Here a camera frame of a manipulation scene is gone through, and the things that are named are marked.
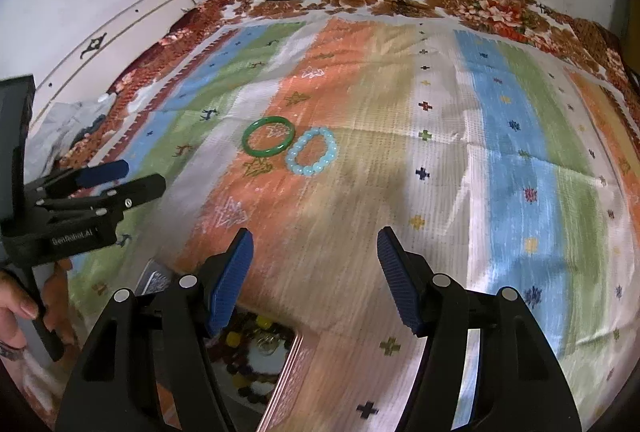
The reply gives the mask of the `person's left hand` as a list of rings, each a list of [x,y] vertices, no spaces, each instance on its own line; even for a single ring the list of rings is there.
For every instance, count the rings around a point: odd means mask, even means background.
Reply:
[[[43,287],[42,300],[46,312],[43,322],[49,330],[54,330],[65,344],[76,342],[68,309],[67,273],[73,268],[70,259],[58,261],[54,271]],[[1,341],[10,348],[24,348],[27,341],[18,326],[17,319],[33,320],[38,316],[38,306],[18,283],[1,273]]]

